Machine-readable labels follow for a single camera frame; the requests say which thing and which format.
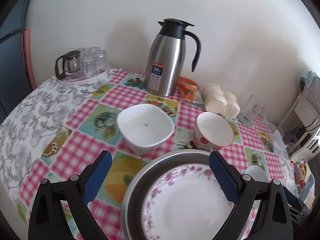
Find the white round bowl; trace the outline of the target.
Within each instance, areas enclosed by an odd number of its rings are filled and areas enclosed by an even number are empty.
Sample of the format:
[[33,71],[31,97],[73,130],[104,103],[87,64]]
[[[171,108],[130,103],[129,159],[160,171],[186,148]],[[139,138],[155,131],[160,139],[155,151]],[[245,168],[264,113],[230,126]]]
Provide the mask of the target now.
[[246,168],[244,174],[250,175],[255,181],[269,182],[266,172],[257,165]]

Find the red rimmed patterned bowl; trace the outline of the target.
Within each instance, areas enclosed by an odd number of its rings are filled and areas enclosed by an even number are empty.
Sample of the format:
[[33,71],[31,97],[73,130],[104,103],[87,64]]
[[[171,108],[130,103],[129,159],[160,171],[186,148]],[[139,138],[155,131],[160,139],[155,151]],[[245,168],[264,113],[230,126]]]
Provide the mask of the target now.
[[222,116],[210,112],[197,116],[192,141],[199,150],[219,151],[230,146],[234,138],[230,123]]

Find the white square ceramic bowl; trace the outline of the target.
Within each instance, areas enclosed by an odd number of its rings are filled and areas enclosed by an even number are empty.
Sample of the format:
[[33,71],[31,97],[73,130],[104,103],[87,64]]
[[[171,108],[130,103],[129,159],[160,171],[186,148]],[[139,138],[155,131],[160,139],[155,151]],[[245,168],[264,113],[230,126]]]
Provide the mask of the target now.
[[175,131],[171,117],[161,108],[148,103],[121,111],[117,116],[117,126],[129,148],[140,156],[158,149]]

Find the white power strip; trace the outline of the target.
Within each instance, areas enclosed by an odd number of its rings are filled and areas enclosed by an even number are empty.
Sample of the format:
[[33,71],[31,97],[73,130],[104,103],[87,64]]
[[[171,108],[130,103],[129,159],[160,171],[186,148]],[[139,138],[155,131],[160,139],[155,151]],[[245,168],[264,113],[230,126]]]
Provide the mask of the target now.
[[281,132],[278,129],[276,129],[273,132],[272,137],[273,137],[274,142],[276,142],[280,148],[287,147],[287,144],[285,144],[285,142],[283,141],[283,135],[281,134]]

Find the black power adapter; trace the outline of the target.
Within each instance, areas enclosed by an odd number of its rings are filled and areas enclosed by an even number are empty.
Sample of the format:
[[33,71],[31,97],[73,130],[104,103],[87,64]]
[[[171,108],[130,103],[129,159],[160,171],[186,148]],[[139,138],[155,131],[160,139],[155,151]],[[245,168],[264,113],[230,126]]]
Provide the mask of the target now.
[[289,143],[295,143],[297,141],[296,132],[289,131],[283,136],[283,143],[285,145]]

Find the grey metal round tray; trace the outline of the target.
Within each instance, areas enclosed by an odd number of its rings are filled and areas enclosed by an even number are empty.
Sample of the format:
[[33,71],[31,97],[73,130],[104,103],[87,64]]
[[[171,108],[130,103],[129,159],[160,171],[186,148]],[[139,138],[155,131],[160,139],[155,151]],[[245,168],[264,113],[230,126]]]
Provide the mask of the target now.
[[143,200],[153,183],[165,172],[184,164],[209,166],[209,153],[202,150],[178,150],[164,154],[144,166],[133,178],[123,200],[121,227],[127,239],[146,239],[141,225]]

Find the floral pink rimmed plate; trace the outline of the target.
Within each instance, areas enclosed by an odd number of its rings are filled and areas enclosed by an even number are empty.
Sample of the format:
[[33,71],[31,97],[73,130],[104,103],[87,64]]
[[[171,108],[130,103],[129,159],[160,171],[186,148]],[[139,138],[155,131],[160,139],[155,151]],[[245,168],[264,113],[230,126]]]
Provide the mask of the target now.
[[213,239],[233,207],[208,165],[184,164],[150,187],[141,225],[146,239]]

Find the white chair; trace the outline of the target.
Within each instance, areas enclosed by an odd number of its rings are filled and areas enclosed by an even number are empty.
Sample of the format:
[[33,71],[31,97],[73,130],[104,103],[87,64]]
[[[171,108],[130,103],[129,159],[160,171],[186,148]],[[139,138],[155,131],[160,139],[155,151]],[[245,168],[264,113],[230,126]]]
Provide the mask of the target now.
[[301,72],[298,96],[278,129],[283,136],[289,131],[296,132],[297,141],[287,144],[290,155],[304,148],[319,152],[319,76],[315,72]]

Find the checkered fruit pattern tablecloth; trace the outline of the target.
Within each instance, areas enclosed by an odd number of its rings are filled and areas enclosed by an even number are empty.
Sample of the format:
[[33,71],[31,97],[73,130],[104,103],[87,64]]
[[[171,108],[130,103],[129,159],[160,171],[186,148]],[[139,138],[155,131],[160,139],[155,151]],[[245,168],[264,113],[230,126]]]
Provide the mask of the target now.
[[51,78],[16,108],[15,170],[22,176],[16,207],[25,222],[42,178],[67,179],[108,150],[114,163],[89,209],[109,239],[123,239],[120,207],[138,171],[160,155],[203,145],[192,140],[203,107],[184,102],[179,90],[168,98],[151,95],[143,81],[125,70],[82,86]]

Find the grey floral tablecloth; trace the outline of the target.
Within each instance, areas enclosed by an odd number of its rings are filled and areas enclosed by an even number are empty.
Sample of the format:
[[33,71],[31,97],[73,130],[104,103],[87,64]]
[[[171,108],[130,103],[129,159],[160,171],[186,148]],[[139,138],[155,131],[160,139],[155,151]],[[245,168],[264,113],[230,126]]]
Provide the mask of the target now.
[[2,194],[17,202],[21,186],[44,148],[117,72],[110,68],[102,78],[75,86],[64,86],[51,77],[15,107],[1,123]]

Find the clear glass mug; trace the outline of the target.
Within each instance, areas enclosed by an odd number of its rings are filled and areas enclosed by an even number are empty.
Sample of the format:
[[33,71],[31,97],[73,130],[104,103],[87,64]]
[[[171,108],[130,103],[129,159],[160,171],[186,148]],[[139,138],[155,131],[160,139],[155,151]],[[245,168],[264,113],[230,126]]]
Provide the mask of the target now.
[[244,107],[240,109],[239,121],[247,126],[259,125],[266,121],[264,106],[255,95],[251,95]]

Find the bag of white buns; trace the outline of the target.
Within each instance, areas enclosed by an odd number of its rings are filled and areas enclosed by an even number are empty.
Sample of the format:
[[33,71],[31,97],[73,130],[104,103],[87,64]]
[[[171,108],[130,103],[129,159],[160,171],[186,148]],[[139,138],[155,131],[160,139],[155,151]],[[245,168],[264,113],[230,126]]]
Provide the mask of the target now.
[[231,92],[224,91],[217,84],[209,83],[203,89],[204,109],[228,119],[234,119],[240,113],[237,98]]

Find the white round tray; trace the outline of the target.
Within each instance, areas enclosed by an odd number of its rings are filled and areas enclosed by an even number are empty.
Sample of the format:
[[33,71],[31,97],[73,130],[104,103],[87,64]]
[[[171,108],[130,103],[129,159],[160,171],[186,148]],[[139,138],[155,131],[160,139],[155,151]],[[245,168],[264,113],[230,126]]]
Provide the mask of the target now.
[[108,64],[106,68],[98,69],[92,74],[81,74],[76,78],[65,78],[63,80],[58,80],[57,82],[64,86],[79,86],[93,83],[101,78],[107,77],[110,65]]

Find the orange snack packet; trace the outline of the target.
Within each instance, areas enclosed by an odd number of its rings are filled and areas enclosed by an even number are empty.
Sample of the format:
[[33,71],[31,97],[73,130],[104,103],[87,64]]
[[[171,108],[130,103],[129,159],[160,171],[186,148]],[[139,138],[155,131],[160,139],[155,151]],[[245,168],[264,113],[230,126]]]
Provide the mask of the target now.
[[179,77],[178,87],[182,93],[182,100],[189,103],[204,104],[200,88],[193,80]]

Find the clear drinking glass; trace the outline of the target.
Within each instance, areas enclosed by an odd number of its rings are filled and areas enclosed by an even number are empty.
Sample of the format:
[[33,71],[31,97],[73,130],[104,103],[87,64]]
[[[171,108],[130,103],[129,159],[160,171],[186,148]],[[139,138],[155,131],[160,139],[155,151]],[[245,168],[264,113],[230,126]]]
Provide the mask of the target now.
[[100,50],[100,47],[91,47],[88,49],[88,55],[92,55],[94,56],[95,55],[95,52]]
[[94,52],[97,69],[107,70],[107,52],[106,50],[96,50]]
[[95,57],[92,55],[84,56],[82,59],[82,72],[85,75],[93,75],[97,71]]
[[80,52],[80,57],[86,56],[85,48],[77,48],[76,50]]

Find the pink foam tube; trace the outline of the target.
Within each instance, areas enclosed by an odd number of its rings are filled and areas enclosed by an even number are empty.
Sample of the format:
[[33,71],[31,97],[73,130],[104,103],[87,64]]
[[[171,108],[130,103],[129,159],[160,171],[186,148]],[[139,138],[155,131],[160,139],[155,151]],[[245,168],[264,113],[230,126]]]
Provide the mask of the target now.
[[25,29],[22,31],[22,49],[23,49],[23,57],[25,68],[27,71],[27,76],[29,79],[30,86],[32,90],[37,88],[34,72],[33,72],[33,65],[31,60],[31,30]]

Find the stainless steel thermos jug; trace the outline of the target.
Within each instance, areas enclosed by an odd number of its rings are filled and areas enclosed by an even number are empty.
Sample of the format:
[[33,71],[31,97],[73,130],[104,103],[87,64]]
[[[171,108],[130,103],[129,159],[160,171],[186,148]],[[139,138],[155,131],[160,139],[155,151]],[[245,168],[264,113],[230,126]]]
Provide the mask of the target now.
[[192,72],[199,61],[202,46],[200,39],[187,31],[188,26],[195,25],[176,18],[166,18],[159,21],[159,24],[161,29],[149,51],[144,87],[150,94],[168,97],[174,94],[183,68],[185,37],[190,36],[196,42]]

